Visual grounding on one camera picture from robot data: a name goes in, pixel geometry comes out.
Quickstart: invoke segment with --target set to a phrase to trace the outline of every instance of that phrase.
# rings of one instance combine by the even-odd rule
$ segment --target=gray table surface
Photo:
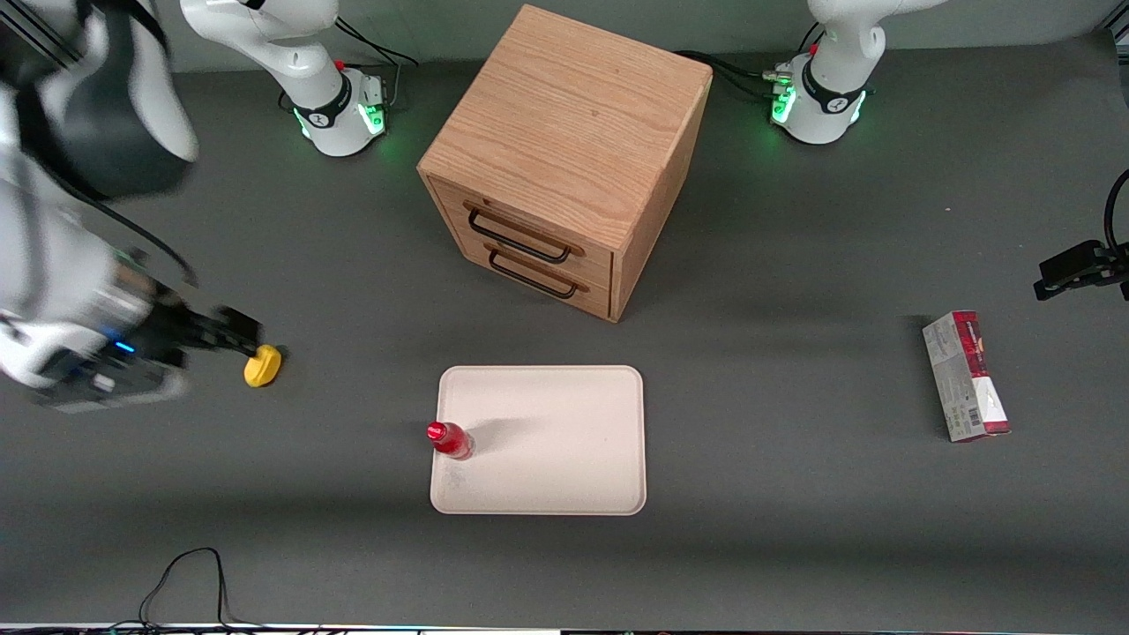
[[[348,159],[266,73],[177,78],[199,167],[121,209],[198,266],[198,307],[292,359],[254,391],[195,355],[187,398],[81,417],[0,383],[0,620],[129,618],[211,545],[260,621],[1129,630],[1129,305],[1031,290],[1127,166],[1108,36],[893,52],[830,147],[718,81],[618,325],[458,254],[414,166],[475,70],[406,70]],[[955,308],[981,313],[1008,437],[944,436],[918,328]],[[422,425],[461,364],[639,368],[642,512],[435,512]],[[184,563],[154,618],[211,620],[213,584]]]

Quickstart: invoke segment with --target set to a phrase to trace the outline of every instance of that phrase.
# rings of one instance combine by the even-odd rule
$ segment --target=red bottle
[[[434,421],[427,427],[427,437],[431,440],[436,452],[456,461],[465,461],[474,453],[474,438],[455,424]]]

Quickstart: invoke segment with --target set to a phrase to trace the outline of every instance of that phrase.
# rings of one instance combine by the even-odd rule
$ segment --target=white wall
[[[533,0],[540,7],[664,49],[785,51],[812,24],[803,0]],[[341,16],[384,46],[427,60],[484,59],[522,0],[341,0]],[[181,71],[255,68],[198,37],[178,0],[155,0]],[[1094,28],[1118,0],[951,0],[884,23],[890,45],[938,49],[1038,44]],[[347,61],[375,58],[335,29],[320,36]]]

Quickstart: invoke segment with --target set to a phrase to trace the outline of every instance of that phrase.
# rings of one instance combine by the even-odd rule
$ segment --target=white tray
[[[474,438],[470,459],[431,461],[445,514],[627,516],[647,501],[642,377],[630,366],[455,366],[436,419]]]

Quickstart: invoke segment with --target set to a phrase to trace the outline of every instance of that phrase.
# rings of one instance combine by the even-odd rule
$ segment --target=wooden cabinet top
[[[711,75],[527,5],[420,171],[619,250]]]

